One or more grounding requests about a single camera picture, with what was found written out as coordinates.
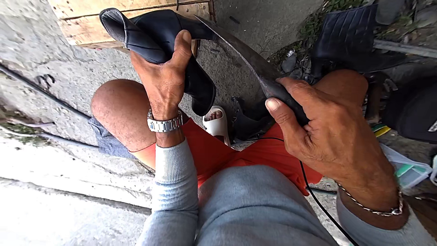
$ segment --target orange shorts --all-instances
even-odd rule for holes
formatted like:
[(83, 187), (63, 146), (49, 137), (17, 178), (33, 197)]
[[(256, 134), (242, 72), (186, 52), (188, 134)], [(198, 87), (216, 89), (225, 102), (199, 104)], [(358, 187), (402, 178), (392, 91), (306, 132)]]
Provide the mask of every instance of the orange shorts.
[[(290, 155), (284, 143), (276, 139), (262, 139), (250, 145), (243, 151), (236, 151), (217, 138), (207, 133), (192, 119), (183, 126), (185, 137), (193, 154), (197, 169), (198, 185), (200, 186), (215, 173), (233, 166), (266, 165), (270, 166), (292, 181), (306, 196), (305, 180), (299, 160)], [(284, 139), (278, 124), (274, 124), (263, 137)], [(145, 164), (155, 163), (155, 144), (140, 150), (141, 161)], [(322, 175), (304, 164), (306, 178), (309, 183), (318, 183)]]

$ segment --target white slipper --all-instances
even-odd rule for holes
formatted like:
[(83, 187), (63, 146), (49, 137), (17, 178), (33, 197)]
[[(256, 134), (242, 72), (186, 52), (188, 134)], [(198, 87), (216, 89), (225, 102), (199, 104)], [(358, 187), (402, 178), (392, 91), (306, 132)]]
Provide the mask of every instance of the white slipper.
[[(217, 111), (222, 112), (223, 116), (221, 118), (205, 121), (206, 115), (210, 115)], [(202, 117), (203, 126), (205, 127), (206, 132), (214, 137), (223, 136), (223, 138), (225, 139), (225, 144), (231, 146), (228, 134), (228, 120), (226, 119), (226, 113), (224, 109), (220, 106), (213, 106), (206, 115)]]

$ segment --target foot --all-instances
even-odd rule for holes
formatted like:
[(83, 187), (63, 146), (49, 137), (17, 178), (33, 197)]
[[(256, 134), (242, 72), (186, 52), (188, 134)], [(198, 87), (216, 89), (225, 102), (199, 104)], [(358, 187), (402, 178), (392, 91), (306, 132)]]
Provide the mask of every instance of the foot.
[[(214, 113), (208, 112), (208, 114), (205, 116), (205, 121), (210, 121), (213, 119), (220, 119), (223, 117), (223, 113), (221, 111), (217, 111)], [(221, 142), (225, 142), (225, 137), (224, 136), (214, 136), (215, 138), (217, 138), (218, 140), (220, 140)]]

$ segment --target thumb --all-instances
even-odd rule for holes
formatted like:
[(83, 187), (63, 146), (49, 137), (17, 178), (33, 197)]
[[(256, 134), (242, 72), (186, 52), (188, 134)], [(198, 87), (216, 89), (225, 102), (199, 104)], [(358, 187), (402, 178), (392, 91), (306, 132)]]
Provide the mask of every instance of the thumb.
[(191, 34), (187, 30), (182, 30), (174, 40), (174, 53), (168, 64), (173, 68), (185, 71), (192, 54)]
[(285, 103), (276, 98), (266, 100), (266, 108), (282, 130), (287, 150), (305, 142), (306, 131), (297, 122), (295, 113)]

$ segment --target nail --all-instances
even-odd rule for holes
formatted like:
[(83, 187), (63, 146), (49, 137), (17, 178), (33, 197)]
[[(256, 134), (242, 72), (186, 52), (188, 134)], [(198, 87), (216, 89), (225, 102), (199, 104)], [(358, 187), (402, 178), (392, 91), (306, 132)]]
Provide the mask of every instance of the nail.
[(187, 31), (187, 30), (183, 30), (183, 34), (182, 34), (182, 38), (186, 41), (186, 42), (188, 42), (188, 43), (190, 43), (191, 44), (191, 34), (190, 34), (190, 32), (189, 31)]
[(269, 98), (266, 100), (266, 107), (269, 111), (274, 111), (279, 107), (279, 101), (275, 98)]

